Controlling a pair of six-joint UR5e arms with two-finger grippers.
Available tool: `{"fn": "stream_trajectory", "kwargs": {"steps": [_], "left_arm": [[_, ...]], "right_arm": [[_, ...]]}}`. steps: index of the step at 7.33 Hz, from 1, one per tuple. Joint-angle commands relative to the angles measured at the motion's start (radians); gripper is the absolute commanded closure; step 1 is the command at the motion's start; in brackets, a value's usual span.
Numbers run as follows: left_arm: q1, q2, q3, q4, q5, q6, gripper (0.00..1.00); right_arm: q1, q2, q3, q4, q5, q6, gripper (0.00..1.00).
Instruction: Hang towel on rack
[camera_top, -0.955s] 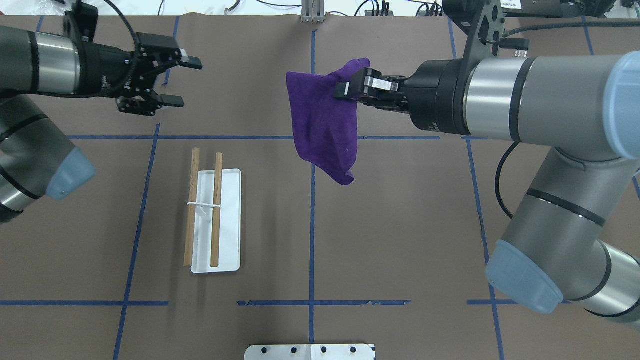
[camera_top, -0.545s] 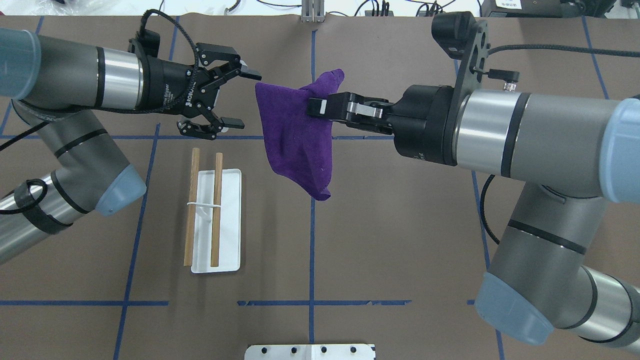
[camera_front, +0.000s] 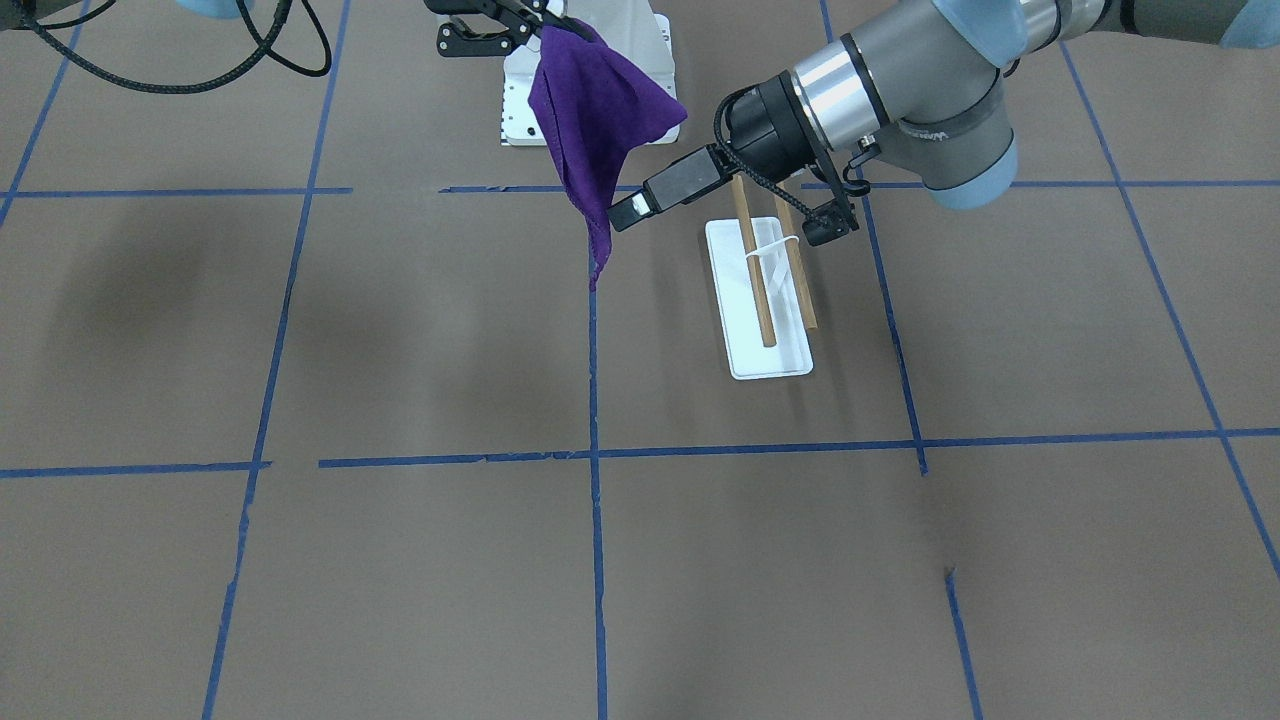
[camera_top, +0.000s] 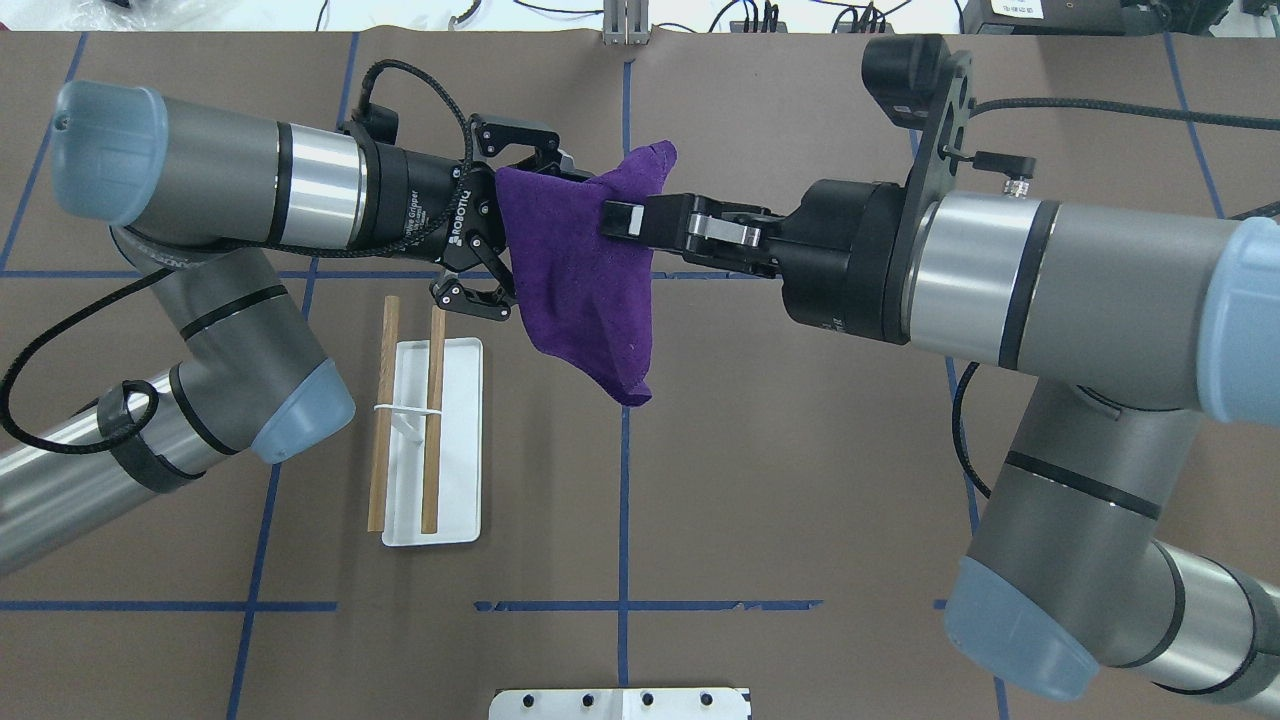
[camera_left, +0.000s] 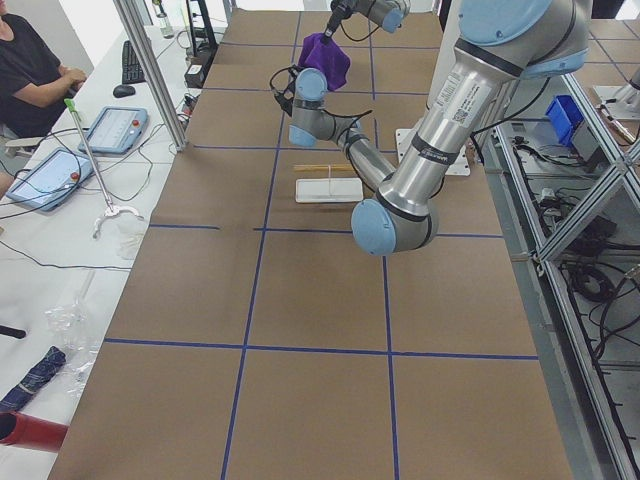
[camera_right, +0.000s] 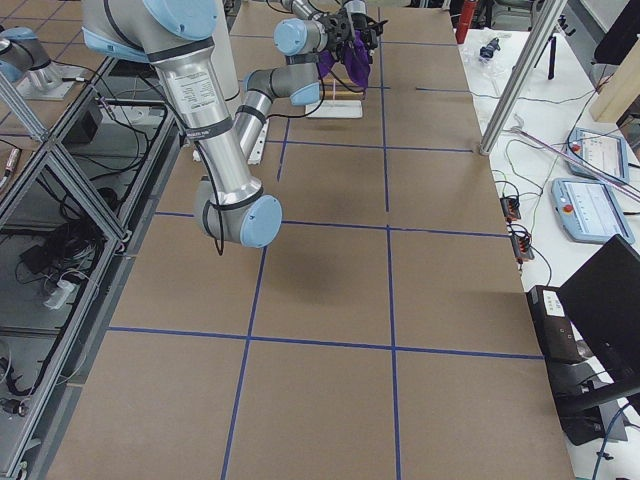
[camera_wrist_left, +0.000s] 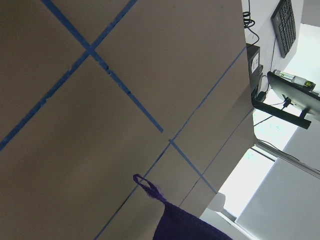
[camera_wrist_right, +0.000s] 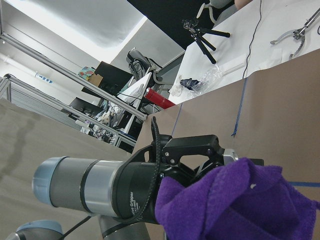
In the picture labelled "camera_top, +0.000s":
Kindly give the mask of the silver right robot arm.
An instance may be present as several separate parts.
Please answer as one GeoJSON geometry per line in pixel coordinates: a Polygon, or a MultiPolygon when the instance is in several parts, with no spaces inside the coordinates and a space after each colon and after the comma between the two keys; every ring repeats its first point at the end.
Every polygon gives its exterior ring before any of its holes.
{"type": "Polygon", "coordinates": [[[797,323],[1033,375],[946,601],[974,664],[1098,670],[1277,716],[1277,588],[1155,538],[1204,418],[1277,424],[1277,224],[823,179],[780,217],[691,193],[602,232],[783,281],[797,323]]]}

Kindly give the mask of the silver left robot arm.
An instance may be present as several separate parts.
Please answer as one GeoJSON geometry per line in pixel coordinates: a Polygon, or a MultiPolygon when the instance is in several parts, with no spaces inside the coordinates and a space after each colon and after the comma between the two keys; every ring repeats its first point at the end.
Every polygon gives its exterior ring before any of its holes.
{"type": "Polygon", "coordinates": [[[36,434],[9,409],[3,428],[3,571],[10,573],[243,451],[283,462],[343,429],[356,405],[268,260],[407,258],[438,265],[440,306],[504,319],[516,304],[489,160],[561,179],[586,173],[539,122],[474,114],[451,97],[463,154],[396,142],[399,119],[372,102],[372,68],[352,117],[315,129],[73,81],[51,119],[60,206],[106,224],[141,278],[59,322],[64,332],[151,290],[189,351],[150,380],[120,380],[36,434]]]}

